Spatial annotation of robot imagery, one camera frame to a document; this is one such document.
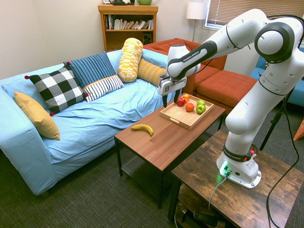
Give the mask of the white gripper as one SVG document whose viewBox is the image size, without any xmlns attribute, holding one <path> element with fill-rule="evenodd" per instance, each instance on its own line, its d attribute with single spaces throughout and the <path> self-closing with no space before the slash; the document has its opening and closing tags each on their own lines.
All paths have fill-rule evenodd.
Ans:
<svg viewBox="0 0 304 228">
<path fill-rule="evenodd" d="M 187 83 L 187 78 L 184 77 L 178 81 L 172 81 L 171 77 L 161 78 L 158 88 L 158 93 L 162 95 L 163 107 L 167 107 L 167 94 L 175 91 L 174 102 L 177 103 L 179 98 L 179 91 L 185 87 Z"/>
</svg>

